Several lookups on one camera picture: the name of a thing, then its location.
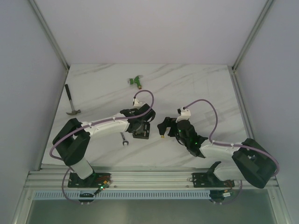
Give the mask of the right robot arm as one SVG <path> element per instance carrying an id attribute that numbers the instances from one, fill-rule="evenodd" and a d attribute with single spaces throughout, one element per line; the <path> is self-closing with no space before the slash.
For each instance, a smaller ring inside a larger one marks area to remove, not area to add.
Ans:
<path id="1" fill-rule="evenodd" d="M 246 180 L 263 189 L 277 171 L 273 158 L 254 139 L 247 138 L 240 144 L 229 146 L 211 143 L 209 138 L 197 134 L 189 120 L 177 121 L 170 117 L 165 117 L 157 128 L 161 136 L 174 137 L 192 156 L 216 160 L 205 173 L 192 175 L 194 184 L 219 188 L 233 181 Z"/>

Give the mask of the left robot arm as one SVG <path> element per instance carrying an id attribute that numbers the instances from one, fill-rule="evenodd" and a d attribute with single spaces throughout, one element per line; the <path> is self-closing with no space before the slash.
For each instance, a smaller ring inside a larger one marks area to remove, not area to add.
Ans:
<path id="1" fill-rule="evenodd" d="M 142 104 L 140 107 L 124 109 L 110 118 L 93 122 L 70 119 L 52 144 L 65 165 L 78 175 L 79 183 L 89 188 L 96 180 L 94 170 L 85 158 L 91 137 L 128 132 L 133 138 L 147 140 L 150 135 L 150 122 L 155 116 L 156 112 L 148 104 Z"/>

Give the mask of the black fuse box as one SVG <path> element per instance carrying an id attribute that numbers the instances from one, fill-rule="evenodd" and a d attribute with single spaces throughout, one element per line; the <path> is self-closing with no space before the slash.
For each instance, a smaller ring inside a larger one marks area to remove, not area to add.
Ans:
<path id="1" fill-rule="evenodd" d="M 148 140 L 150 136 L 150 123 L 144 122 L 138 130 L 133 132 L 133 138 Z"/>

